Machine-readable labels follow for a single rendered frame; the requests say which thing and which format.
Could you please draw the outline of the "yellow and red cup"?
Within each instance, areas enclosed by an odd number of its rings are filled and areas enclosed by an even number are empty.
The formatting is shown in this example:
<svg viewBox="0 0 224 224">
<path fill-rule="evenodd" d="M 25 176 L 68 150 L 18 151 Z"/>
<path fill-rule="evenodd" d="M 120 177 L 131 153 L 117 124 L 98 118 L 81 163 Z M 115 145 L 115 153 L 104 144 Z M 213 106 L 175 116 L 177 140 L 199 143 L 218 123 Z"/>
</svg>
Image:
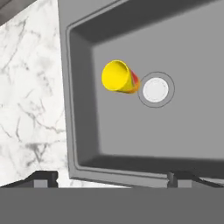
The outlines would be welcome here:
<svg viewBox="0 0 224 224">
<path fill-rule="evenodd" d="M 140 79 L 130 67 L 119 59 L 111 60 L 101 72 L 101 83 L 112 92 L 134 94 L 141 85 Z"/>
</svg>

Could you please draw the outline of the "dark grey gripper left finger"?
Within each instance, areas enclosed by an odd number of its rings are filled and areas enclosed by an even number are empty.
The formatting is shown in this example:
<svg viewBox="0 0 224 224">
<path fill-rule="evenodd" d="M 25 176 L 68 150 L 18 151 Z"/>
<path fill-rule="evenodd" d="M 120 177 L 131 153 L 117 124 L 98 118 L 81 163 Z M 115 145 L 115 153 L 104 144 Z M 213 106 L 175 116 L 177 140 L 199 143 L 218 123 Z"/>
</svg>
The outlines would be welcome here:
<svg viewBox="0 0 224 224">
<path fill-rule="evenodd" d="M 3 185 L 3 188 L 58 188 L 57 171 L 35 171 L 25 179 Z"/>
</svg>

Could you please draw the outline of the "white sink drain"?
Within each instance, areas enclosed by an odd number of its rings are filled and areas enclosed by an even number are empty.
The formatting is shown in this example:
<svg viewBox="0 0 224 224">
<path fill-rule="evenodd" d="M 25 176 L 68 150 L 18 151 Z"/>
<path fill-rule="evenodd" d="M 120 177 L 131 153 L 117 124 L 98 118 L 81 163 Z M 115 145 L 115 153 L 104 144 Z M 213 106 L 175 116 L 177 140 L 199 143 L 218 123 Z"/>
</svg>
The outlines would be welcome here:
<svg viewBox="0 0 224 224">
<path fill-rule="evenodd" d="M 175 83 L 167 73 L 148 73 L 141 79 L 137 94 L 142 104 L 149 108 L 159 109 L 172 100 L 175 95 Z"/>
</svg>

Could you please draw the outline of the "grey sink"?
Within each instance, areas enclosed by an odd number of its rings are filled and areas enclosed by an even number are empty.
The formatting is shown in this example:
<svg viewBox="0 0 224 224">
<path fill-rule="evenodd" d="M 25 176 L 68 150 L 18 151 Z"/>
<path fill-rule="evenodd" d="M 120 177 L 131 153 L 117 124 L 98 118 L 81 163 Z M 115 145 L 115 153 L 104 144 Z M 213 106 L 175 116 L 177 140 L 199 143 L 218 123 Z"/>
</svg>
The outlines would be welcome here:
<svg viewBox="0 0 224 224">
<path fill-rule="evenodd" d="M 68 170 L 73 179 L 164 187 L 169 172 L 224 179 L 224 0 L 58 0 Z M 175 95 L 149 108 L 108 91 L 122 60 Z"/>
</svg>

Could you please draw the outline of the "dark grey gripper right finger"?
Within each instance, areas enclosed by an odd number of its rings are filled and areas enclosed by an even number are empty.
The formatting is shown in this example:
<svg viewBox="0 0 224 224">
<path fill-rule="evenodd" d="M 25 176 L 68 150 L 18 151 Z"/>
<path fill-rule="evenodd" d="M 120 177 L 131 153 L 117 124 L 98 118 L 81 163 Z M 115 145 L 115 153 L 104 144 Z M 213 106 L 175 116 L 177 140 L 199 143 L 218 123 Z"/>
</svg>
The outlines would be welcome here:
<svg viewBox="0 0 224 224">
<path fill-rule="evenodd" d="M 188 171 L 171 171 L 167 179 L 168 188 L 222 188 L 222 184 L 201 179 Z"/>
</svg>

